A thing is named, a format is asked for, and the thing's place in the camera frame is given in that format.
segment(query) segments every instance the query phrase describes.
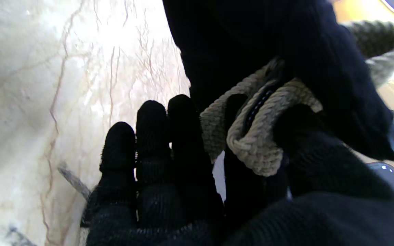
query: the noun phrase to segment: white marble surface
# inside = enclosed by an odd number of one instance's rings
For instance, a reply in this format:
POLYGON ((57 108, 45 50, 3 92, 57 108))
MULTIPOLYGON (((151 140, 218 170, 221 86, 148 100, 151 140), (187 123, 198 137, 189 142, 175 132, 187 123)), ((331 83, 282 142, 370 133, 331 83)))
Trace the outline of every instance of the white marble surface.
POLYGON ((188 86, 161 0, 0 0, 0 245, 76 245, 56 168, 92 188, 108 128, 188 86))

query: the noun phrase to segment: brown vein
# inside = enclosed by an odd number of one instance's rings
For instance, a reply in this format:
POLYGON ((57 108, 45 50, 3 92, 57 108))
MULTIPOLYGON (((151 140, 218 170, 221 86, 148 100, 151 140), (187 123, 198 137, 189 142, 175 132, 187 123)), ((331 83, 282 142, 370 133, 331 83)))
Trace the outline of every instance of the brown vein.
POLYGON ((109 115, 109 127, 111 127, 112 113, 114 112, 114 101, 112 99, 112 79, 114 78, 114 75, 113 75, 114 55, 115 55, 115 46, 114 46, 114 49, 112 50, 112 55, 110 56, 110 81, 109 81, 110 115, 109 115))

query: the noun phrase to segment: rope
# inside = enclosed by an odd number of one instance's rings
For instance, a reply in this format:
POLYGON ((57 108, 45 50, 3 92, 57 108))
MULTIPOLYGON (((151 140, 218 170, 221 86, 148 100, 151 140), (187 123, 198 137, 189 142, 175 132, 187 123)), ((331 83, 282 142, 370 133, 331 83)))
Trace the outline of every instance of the rope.
MULTIPOLYGON (((353 22, 345 24, 354 36, 357 47, 367 58, 375 87, 386 84, 394 72, 394 24, 391 22, 353 22)), ((272 60, 254 74, 244 78, 201 114, 203 142, 211 159, 216 159, 226 144, 239 160, 261 176, 274 175, 282 159, 282 150, 273 141, 272 126, 279 115, 295 104, 309 105, 313 111, 322 106, 311 91, 297 78, 276 90, 265 102, 255 101, 265 86, 275 81, 264 80, 268 71, 275 69, 278 61, 272 60), (234 94, 245 94, 249 98, 226 136, 224 113, 227 98, 234 94), (258 110, 249 131, 241 136, 242 125, 247 113, 254 106, 258 110)))

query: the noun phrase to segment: black glove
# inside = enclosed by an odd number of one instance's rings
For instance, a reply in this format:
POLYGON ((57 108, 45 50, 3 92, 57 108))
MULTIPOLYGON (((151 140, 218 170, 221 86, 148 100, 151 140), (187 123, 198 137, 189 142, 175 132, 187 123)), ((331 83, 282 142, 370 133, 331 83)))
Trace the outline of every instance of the black glove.
POLYGON ((136 143, 127 123, 109 130, 103 174, 83 213, 83 225, 90 227, 87 245, 221 243, 223 203, 198 113, 184 95, 170 100, 168 112, 169 119, 161 104, 145 102, 137 114, 136 143))

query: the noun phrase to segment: gloved hand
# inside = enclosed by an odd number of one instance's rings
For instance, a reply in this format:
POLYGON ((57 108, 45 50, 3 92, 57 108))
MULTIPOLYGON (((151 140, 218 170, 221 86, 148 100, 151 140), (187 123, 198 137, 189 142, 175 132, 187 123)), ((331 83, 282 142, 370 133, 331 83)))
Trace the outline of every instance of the gloved hand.
POLYGON ((163 2, 200 111, 279 55, 322 103, 341 140, 394 160, 394 117, 328 0, 163 2))
POLYGON ((145 102, 137 114, 136 142, 127 123, 113 125, 100 171, 83 213, 90 227, 87 245, 221 243, 223 203, 188 97, 171 99, 168 116, 160 103, 145 102))
MULTIPOLYGON (((244 100, 229 98, 227 126, 244 100)), ((128 124, 109 130, 83 214, 87 245, 394 245, 393 191, 307 106, 289 109, 274 129, 290 158, 284 178, 257 176, 226 150, 225 214, 191 100, 171 99, 168 113, 144 103, 136 144, 128 124)))

